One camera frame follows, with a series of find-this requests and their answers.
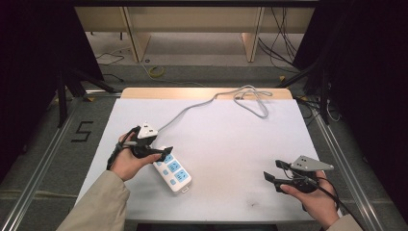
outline power strip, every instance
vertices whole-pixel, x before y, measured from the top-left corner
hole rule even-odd
[[[172,191],[185,193],[189,190],[191,175],[183,168],[173,153],[168,154],[163,162],[154,162],[153,166],[159,171]]]

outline person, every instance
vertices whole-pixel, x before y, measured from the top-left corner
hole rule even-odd
[[[92,184],[89,190],[78,201],[72,211],[60,224],[57,231],[69,230],[123,230],[126,219],[126,201],[130,192],[124,182],[132,179],[138,171],[160,159],[161,154],[136,158],[129,148],[124,148],[118,154],[110,170],[105,170]],[[325,178],[322,171],[317,176]],[[320,180],[319,184],[333,193],[332,186]],[[357,231],[361,230],[357,222],[350,216],[342,218],[336,212],[334,201],[323,192],[317,190],[303,193],[288,185],[281,189],[302,202],[308,213],[327,231]]]

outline beige sleeve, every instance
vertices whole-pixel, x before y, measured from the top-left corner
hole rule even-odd
[[[62,230],[123,230],[129,191],[113,172],[104,171],[58,228]]]
[[[351,215],[338,219],[327,231],[362,231]]]

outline gray cable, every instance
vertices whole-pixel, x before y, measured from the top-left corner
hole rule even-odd
[[[272,92],[264,91],[264,90],[256,90],[254,87],[252,87],[252,86],[250,86],[250,85],[245,85],[245,86],[240,87],[240,88],[238,88],[238,89],[236,89],[236,90],[231,90],[231,91],[227,91],[227,92],[216,93],[216,94],[213,96],[213,98],[210,99],[210,100],[208,100],[208,101],[205,101],[205,102],[203,102],[203,103],[194,104],[194,105],[191,105],[191,106],[185,108],[185,109],[184,109],[183,111],[181,111],[177,116],[175,116],[170,122],[168,122],[165,126],[161,127],[161,128],[158,130],[158,132],[160,132],[160,131],[162,131],[163,129],[165,129],[170,123],[172,123],[174,120],[176,120],[180,115],[182,115],[183,113],[185,113],[187,110],[189,110],[189,109],[191,109],[191,108],[201,107],[201,106],[210,104],[211,102],[213,102],[213,101],[214,101],[219,95],[221,95],[221,94],[229,94],[229,93],[234,93],[234,92],[236,92],[236,94],[234,94],[234,102],[237,103],[239,106],[241,106],[241,107],[247,109],[249,112],[251,112],[252,114],[254,114],[255,116],[257,116],[257,117],[259,117],[259,118],[267,118],[267,117],[268,117],[268,115],[269,115],[268,109],[267,109],[267,107],[265,106],[265,104],[261,101],[261,98],[260,98],[259,95],[260,95],[260,94],[263,94],[263,95],[267,95],[267,96],[272,96]],[[248,94],[248,93],[253,93],[253,94],[256,96],[256,100],[257,100],[258,104],[260,105],[262,111],[264,112],[263,115],[259,115],[259,114],[255,113],[253,110],[251,110],[251,109],[245,107],[243,104],[241,104],[241,103],[239,103],[239,102],[237,101],[237,96],[240,95],[240,96],[241,96],[240,99],[243,99],[243,97],[244,97],[246,94]]]

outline white table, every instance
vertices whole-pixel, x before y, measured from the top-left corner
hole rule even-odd
[[[159,129],[197,102],[203,100],[117,99],[78,199],[105,170],[120,135],[145,121]],[[264,171],[285,178],[275,160],[290,163],[299,155],[319,159],[296,102],[265,102],[267,119],[220,99],[187,111],[164,129],[154,145],[174,146],[173,154],[191,174],[190,189],[174,194],[153,166],[144,167],[126,182],[131,191],[127,218],[176,223],[313,220],[300,202],[276,192],[264,179]],[[255,101],[244,103],[259,112]]]

